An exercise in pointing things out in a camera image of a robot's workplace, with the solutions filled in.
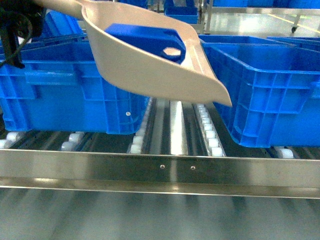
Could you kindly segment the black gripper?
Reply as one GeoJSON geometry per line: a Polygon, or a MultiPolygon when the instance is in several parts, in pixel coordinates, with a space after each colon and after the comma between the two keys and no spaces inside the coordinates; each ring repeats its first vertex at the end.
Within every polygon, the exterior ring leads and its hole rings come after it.
{"type": "Polygon", "coordinates": [[[2,0],[0,2],[0,40],[4,48],[1,67],[11,65],[23,69],[18,37],[26,38],[31,24],[31,37],[40,37],[47,9],[32,0],[2,0]]]}

